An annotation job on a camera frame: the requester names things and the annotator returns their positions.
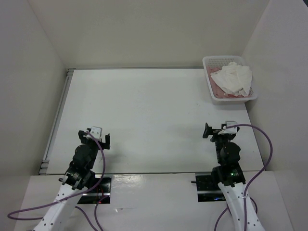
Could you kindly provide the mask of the white skirt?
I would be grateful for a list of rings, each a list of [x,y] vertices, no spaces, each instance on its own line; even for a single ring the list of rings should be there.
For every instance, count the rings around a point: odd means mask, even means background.
[[[226,93],[247,96],[252,82],[252,71],[246,65],[230,62],[211,74],[214,82]]]

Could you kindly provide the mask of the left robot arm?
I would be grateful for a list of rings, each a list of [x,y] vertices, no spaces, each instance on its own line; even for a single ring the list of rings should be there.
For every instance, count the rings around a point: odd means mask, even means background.
[[[91,127],[86,131],[78,132],[81,145],[75,149],[72,161],[62,179],[62,185],[54,200],[54,204],[48,209],[35,231],[62,231],[69,220],[73,210],[83,194],[91,192],[102,181],[95,180],[92,171],[98,152],[103,159],[103,174],[106,162],[103,151],[110,149],[110,135],[105,135],[102,141],[102,128]]]

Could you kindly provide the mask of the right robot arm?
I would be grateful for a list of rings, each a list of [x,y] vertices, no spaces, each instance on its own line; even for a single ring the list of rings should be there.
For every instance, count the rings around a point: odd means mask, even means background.
[[[211,185],[222,191],[237,231],[263,231],[253,200],[245,191],[246,179],[239,165],[241,148],[232,142],[239,129],[227,128],[236,124],[227,121],[218,129],[205,125],[203,138],[211,136],[218,161],[218,166],[211,172]]]

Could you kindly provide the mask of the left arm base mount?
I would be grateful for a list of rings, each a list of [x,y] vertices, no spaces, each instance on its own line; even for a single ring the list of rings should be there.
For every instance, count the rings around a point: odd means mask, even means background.
[[[100,184],[90,192],[84,193],[78,205],[109,204],[111,194],[112,178],[107,176],[102,179]]]

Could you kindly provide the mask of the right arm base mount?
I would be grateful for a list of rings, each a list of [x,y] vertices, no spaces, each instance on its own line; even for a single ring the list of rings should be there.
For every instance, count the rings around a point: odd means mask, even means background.
[[[196,174],[195,180],[192,180],[191,183],[196,186],[198,202],[226,201],[210,174]]]

